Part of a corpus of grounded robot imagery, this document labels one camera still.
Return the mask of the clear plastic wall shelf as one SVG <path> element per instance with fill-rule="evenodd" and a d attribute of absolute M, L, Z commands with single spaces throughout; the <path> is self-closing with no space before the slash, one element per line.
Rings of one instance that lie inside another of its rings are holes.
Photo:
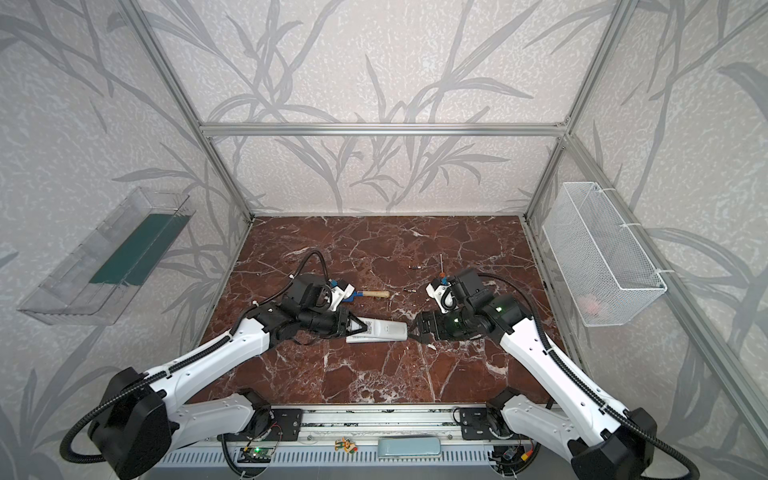
<path fill-rule="evenodd" d="M 18 310 L 46 325 L 114 324 L 195 213 L 188 194 L 135 188 Z"/>

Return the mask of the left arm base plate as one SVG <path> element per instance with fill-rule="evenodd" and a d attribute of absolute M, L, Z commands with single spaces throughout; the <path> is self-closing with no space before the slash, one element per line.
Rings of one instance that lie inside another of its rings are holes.
<path fill-rule="evenodd" d="M 264 442 L 295 442 L 301 430 L 304 411 L 294 408 L 261 409 L 249 424 L 250 436 Z"/>

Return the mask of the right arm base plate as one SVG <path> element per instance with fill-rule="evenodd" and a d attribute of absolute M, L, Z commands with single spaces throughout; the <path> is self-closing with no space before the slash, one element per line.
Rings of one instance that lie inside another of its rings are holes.
<path fill-rule="evenodd" d="M 456 407 L 452 418 L 461 430 L 463 440 L 501 440 L 499 413 L 489 407 Z"/>

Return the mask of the left green led controller board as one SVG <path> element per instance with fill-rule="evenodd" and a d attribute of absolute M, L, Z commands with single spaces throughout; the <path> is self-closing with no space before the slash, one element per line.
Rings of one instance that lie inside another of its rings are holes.
<path fill-rule="evenodd" d="M 239 449 L 238 464 L 268 464 L 275 453 L 274 447 L 247 446 Z"/>

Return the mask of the grey rectangular box on rail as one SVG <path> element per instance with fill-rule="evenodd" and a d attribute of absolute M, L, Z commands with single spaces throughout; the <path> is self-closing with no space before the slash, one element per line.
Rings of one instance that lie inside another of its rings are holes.
<path fill-rule="evenodd" d="M 440 440 L 431 436 L 386 437 L 380 438 L 377 445 L 379 459 L 436 458 L 441 453 Z"/>

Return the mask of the pink object in basket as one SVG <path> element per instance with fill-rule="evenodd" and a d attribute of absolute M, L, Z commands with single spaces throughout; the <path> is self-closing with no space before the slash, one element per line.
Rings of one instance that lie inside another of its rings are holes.
<path fill-rule="evenodd" d="M 592 294 L 579 297 L 577 304 L 585 318 L 600 318 L 604 310 L 603 302 Z"/>

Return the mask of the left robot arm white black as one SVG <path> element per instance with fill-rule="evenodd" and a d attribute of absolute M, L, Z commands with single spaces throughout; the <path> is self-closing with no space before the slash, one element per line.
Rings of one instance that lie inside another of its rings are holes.
<path fill-rule="evenodd" d="M 344 280 L 300 274 L 276 299 L 247 309 L 202 346 L 143 373 L 120 371 L 87 424 L 100 458 L 119 478 L 134 479 L 175 448 L 252 427 L 266 405 L 251 390 L 206 402 L 195 413 L 184 407 L 225 373 L 300 331 L 330 339 L 365 332 L 366 325 L 342 304 L 353 294 Z"/>

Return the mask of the white remote control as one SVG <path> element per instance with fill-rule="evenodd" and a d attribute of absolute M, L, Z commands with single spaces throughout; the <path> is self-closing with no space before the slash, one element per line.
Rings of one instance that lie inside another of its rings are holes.
<path fill-rule="evenodd" d="M 362 317 L 361 321 L 366 324 L 367 330 L 347 337 L 346 342 L 348 344 L 399 342 L 408 339 L 406 323 L 366 317 Z"/>

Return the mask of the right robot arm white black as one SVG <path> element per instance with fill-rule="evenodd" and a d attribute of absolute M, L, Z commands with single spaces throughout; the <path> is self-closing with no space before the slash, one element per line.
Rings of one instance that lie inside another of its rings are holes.
<path fill-rule="evenodd" d="M 527 437 L 568 461 L 580 479 L 640 478 L 654 447 L 633 430 L 653 434 L 655 420 L 603 392 L 546 335 L 528 300 L 519 291 L 492 292 L 485 284 L 490 278 L 469 268 L 428 283 L 426 293 L 437 308 L 418 315 L 414 339 L 423 344 L 490 339 L 524 366 L 560 408 L 554 412 L 508 387 L 486 403 L 493 436 Z"/>

